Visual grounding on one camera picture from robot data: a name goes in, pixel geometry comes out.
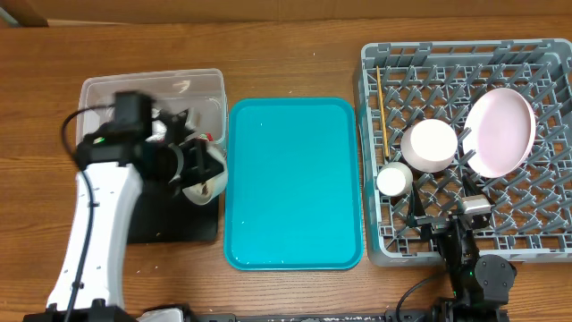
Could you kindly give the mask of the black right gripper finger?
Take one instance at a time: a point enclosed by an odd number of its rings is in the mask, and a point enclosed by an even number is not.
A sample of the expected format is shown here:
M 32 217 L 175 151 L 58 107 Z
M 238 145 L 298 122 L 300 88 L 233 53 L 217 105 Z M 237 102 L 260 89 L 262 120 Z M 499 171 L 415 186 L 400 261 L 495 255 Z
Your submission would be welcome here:
M 471 179 L 469 174 L 463 174 L 461 177 L 463 184 L 463 189 L 466 197 L 473 197 L 483 195 L 488 201 L 492 199 L 486 195 L 481 188 L 479 188 L 476 183 Z
M 413 183 L 408 201 L 407 219 L 418 219 L 425 216 L 425 208 L 419 195 L 418 188 Z

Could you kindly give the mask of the red silver snack wrapper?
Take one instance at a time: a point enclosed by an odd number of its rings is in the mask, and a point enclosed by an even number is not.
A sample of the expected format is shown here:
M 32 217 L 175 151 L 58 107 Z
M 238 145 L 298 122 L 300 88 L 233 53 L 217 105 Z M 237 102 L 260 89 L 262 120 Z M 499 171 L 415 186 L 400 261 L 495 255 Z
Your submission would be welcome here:
M 198 135 L 198 138 L 201 140 L 213 141 L 213 136 L 210 133 L 202 133 Z

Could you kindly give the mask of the grey bowl with food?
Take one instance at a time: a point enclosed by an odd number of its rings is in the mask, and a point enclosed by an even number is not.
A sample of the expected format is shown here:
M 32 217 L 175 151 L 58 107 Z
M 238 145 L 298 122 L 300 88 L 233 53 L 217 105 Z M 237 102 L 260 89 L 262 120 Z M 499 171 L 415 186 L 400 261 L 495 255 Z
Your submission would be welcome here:
M 223 171 L 208 179 L 205 183 L 197 183 L 182 190 L 182 193 L 189 201 L 199 206 L 204 206 L 219 196 L 228 182 L 228 167 L 223 152 L 216 144 L 211 142 L 206 144 L 206 152 L 210 157 L 222 164 Z

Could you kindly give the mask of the white paper cup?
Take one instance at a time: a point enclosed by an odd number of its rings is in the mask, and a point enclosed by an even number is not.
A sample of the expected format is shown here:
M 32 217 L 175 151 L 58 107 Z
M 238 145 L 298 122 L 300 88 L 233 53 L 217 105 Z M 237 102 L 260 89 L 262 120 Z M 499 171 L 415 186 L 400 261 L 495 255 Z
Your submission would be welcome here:
M 401 162 L 391 162 L 383 165 L 376 178 L 376 187 L 379 192 L 388 197 L 397 197 L 411 191 L 413 174 Z

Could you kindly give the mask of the pink bowl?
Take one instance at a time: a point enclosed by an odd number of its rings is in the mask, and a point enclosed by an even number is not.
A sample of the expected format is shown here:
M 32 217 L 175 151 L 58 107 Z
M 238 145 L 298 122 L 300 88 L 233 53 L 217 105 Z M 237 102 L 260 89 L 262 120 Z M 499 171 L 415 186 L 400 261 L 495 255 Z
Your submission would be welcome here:
M 400 142 L 400 151 L 407 163 L 417 171 L 437 173 L 446 169 L 457 152 L 458 138 L 445 122 L 423 120 L 408 128 Z

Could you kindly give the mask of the white round plate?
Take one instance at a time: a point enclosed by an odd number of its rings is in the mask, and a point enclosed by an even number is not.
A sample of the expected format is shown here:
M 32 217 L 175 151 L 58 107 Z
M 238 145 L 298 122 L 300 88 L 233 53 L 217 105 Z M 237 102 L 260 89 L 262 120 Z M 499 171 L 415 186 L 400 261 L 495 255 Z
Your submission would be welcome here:
M 465 121 L 468 135 L 464 153 L 472 151 L 467 164 L 478 175 L 498 178 L 524 163 L 536 134 L 531 105 L 514 89 L 493 89 L 481 96 Z

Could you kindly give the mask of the wooden chopstick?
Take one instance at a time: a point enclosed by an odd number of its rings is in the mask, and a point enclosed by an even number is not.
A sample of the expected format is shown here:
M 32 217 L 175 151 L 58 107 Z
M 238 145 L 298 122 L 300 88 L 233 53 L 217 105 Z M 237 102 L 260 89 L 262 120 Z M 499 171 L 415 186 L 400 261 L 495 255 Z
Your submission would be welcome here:
M 384 104 L 383 104 L 383 86 L 382 86 L 381 71 L 379 66 L 376 66 L 376 86 L 377 86 L 378 103 L 381 116 L 381 129 L 383 134 L 383 154 L 384 154 L 384 159 L 387 160 L 390 157 L 390 149 L 388 144 L 388 135 L 387 135 Z

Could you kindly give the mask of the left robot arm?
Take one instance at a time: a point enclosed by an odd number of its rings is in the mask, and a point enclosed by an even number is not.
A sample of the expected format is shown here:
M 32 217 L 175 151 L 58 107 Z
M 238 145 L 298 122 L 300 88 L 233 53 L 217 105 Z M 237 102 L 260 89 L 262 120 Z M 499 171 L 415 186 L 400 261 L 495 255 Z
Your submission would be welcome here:
M 226 198 L 224 255 L 242 271 L 345 270 L 363 254 L 356 116 L 338 97 L 251 98 L 240 153 L 194 135 L 192 113 L 122 91 L 113 118 L 66 152 L 78 169 L 62 269 L 36 321 L 126 321 L 122 266 L 146 184 L 182 195 L 186 213 Z

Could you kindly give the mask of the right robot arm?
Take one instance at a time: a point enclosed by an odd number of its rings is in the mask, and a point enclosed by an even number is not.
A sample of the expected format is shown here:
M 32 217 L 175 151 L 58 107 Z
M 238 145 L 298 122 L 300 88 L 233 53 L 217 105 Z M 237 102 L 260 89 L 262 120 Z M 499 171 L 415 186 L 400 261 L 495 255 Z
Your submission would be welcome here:
M 412 286 L 400 298 L 395 318 L 402 321 L 405 299 L 421 286 L 450 277 L 451 298 L 439 298 L 418 318 L 419 321 L 508 321 L 502 307 L 509 303 L 517 269 L 499 255 L 482 255 L 475 233 L 489 226 L 494 201 L 477 187 L 469 175 L 462 176 L 465 196 L 458 209 L 446 216 L 432 217 L 425 213 L 417 187 L 409 194 L 406 225 L 418 228 L 421 240 L 432 241 L 445 263 L 445 269 Z

